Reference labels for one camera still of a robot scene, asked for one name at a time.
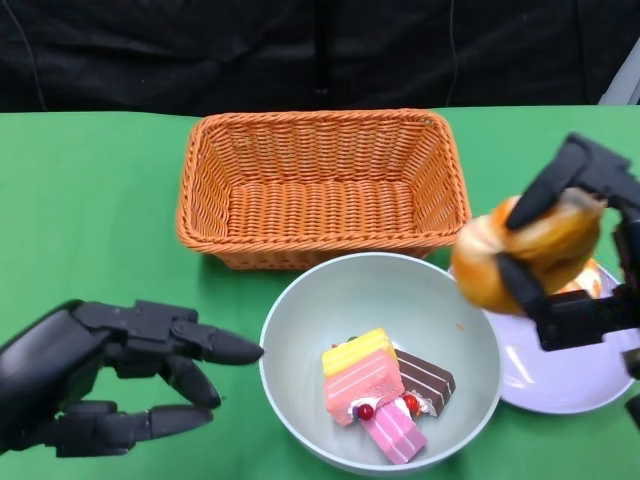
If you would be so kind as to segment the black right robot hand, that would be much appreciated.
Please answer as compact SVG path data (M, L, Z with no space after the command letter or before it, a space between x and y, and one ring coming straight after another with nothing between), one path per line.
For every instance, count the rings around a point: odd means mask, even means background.
M498 257L507 287L533 322L497 322L507 371L524 385L505 385L508 403L535 413L573 415L621 397L639 377L639 181L628 159L577 133L564 140L551 163L526 188L506 218L522 234L558 211L560 198L576 188L620 213L614 233L624 281L599 274L598 299L584 291L547 294L534 263L512 254Z

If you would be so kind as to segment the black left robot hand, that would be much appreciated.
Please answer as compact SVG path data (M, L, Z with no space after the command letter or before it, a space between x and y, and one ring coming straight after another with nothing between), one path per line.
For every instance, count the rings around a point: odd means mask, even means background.
M192 309L66 302L1 347L1 450L43 445L59 458L118 456L199 428L221 397L198 362L250 365L263 354L251 340L200 323ZM89 400L103 368L121 379L160 376L187 402L125 413L114 401Z

